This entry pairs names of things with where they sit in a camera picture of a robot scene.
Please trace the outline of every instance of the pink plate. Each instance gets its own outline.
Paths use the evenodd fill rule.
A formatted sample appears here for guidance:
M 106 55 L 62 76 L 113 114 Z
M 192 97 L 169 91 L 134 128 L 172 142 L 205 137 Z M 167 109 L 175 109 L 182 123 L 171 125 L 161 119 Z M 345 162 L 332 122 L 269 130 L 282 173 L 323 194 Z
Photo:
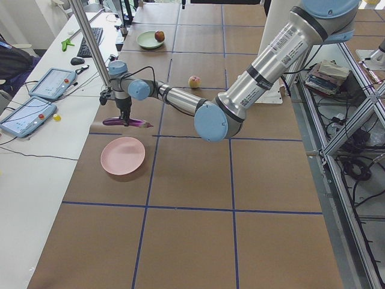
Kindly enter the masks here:
M 106 145 L 100 156 L 103 169 L 113 175 L 131 173 L 142 164 L 143 144 L 133 137 L 121 137 Z

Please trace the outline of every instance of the green object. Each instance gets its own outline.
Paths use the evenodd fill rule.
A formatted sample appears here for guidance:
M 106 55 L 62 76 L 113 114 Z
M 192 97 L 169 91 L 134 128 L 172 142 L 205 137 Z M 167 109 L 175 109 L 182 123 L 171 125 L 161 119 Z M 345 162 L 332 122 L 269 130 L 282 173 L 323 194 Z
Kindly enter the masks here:
M 142 34 L 140 34 L 137 38 L 138 44 L 146 49 L 154 49 L 162 46 L 164 41 L 157 41 L 155 39 L 155 31 L 147 31 Z
M 65 41 L 61 42 L 61 50 L 66 51 L 67 46 L 75 46 L 75 44 L 71 43 L 71 40 L 69 38 L 65 39 Z

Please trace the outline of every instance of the keyboard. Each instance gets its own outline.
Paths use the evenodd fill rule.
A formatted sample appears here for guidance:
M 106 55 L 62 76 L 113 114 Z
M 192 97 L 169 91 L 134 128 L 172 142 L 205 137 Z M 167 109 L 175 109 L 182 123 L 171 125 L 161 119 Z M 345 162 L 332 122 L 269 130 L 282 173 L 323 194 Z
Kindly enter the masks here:
M 94 35 L 94 39 L 95 39 L 97 45 L 99 45 L 102 41 L 103 28 L 94 27 L 94 28 L 91 28 L 91 30 L 92 30 L 92 34 Z M 80 44 L 78 57 L 83 57 L 83 58 L 92 57 L 90 48 L 88 48 L 84 37 L 82 39 L 82 43 Z

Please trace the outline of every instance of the computer mouse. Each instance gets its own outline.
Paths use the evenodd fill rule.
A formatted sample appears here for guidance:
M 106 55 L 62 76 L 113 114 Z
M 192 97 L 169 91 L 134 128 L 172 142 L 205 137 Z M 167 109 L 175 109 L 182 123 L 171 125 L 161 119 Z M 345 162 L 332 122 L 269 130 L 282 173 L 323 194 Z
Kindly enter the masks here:
M 79 65 L 84 63 L 84 58 L 82 57 L 74 57 L 71 59 L 71 64 L 72 65 Z

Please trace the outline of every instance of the white table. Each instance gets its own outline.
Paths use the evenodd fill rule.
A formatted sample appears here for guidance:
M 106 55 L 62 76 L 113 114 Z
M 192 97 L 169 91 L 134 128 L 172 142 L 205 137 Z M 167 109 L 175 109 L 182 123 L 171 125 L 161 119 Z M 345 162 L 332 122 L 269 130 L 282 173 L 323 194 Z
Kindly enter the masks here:
M 94 15 L 87 14 L 89 19 Z M 104 60 L 110 54 L 117 55 L 116 23 L 110 21 L 113 19 L 111 13 L 102 13 L 91 23 L 92 27 L 103 27 L 104 38 L 99 48 Z M 69 37 L 68 32 L 78 27 L 72 17 L 27 81 L 39 80 L 51 67 L 70 70 L 80 67 L 72 66 L 70 60 L 78 52 L 81 33 L 72 39 L 75 47 L 69 46 L 66 52 L 61 50 L 61 42 Z M 79 85 L 97 73 L 92 58 L 86 58 L 85 63 L 90 68 L 78 76 Z M 103 82 L 97 77 L 83 89 L 56 102 L 62 117 L 60 122 L 50 118 L 31 137 L 15 139 L 3 147 L 25 154 L 79 158 L 99 107 L 102 87 Z M 13 100 L 23 103 L 28 98 L 24 87 Z M 12 102 L 9 106 L 19 105 Z M 9 114 L 6 110 L 0 119 Z M 13 138 L 6 132 L 1 133 L 0 143 Z M 0 288 L 28 286 L 75 166 L 73 160 L 24 157 L 0 149 Z

